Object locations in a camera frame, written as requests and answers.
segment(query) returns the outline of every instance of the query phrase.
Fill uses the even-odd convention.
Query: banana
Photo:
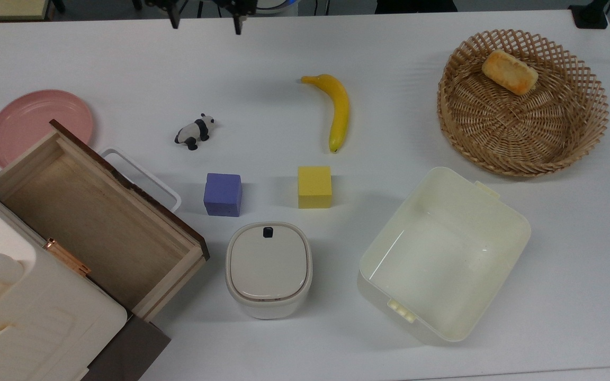
[[[319,87],[320,90],[329,94],[334,101],[334,120],[331,123],[329,134],[329,150],[332,153],[338,152],[345,141],[349,119],[349,98],[345,87],[336,77],[328,74],[316,77],[302,77],[303,84],[310,84]]]

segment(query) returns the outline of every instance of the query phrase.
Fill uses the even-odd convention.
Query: yellow cube
[[[331,207],[331,167],[298,167],[298,208]]]

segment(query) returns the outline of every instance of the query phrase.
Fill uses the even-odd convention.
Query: wooden drawer
[[[203,237],[60,123],[51,125],[53,133],[0,171],[0,202],[150,321],[208,260]]]

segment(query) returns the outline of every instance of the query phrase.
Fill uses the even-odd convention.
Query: cable
[[[178,10],[178,14],[182,13],[182,10],[185,9],[185,5],[187,5],[187,2],[189,2],[189,0],[185,0],[185,2],[182,3],[182,5],[180,5],[180,9]]]

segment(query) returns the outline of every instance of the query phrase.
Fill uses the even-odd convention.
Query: panda figurine
[[[186,144],[189,150],[196,150],[196,141],[205,142],[209,139],[209,131],[216,127],[216,121],[211,116],[201,115],[193,123],[181,128],[176,135],[177,144]]]

